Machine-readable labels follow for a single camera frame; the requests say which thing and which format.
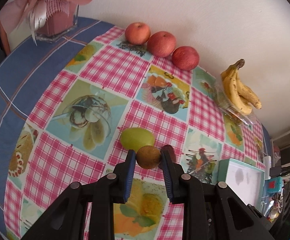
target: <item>red apple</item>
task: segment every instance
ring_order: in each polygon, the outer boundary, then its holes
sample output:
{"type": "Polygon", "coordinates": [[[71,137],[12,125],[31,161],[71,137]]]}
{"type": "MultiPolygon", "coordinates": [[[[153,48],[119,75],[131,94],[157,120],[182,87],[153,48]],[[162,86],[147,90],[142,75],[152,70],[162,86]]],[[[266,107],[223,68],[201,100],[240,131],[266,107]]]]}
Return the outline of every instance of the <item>red apple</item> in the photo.
{"type": "Polygon", "coordinates": [[[198,65],[199,54],[193,47],[182,46],[175,49],[171,60],[176,67],[189,71],[198,65]]]}
{"type": "Polygon", "coordinates": [[[150,37],[150,28],[145,23],[131,23],[125,30],[126,40],[134,45],[142,45],[150,37]]]}
{"type": "Polygon", "coordinates": [[[167,57],[175,47],[176,38],[169,32],[154,33],[147,42],[147,50],[158,57],[167,57]]]}

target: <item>wall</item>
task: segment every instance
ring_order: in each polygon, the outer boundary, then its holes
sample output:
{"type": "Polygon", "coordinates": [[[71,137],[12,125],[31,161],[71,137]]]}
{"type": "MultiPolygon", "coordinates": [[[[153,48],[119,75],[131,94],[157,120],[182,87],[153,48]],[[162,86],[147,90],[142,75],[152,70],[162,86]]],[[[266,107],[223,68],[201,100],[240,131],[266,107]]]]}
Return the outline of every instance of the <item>wall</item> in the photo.
{"type": "Polygon", "coordinates": [[[195,47],[220,74],[240,58],[241,79],[260,97],[256,114],[276,136],[290,129],[290,5],[286,0],[93,0],[81,16],[126,27],[143,21],[195,47]]]}

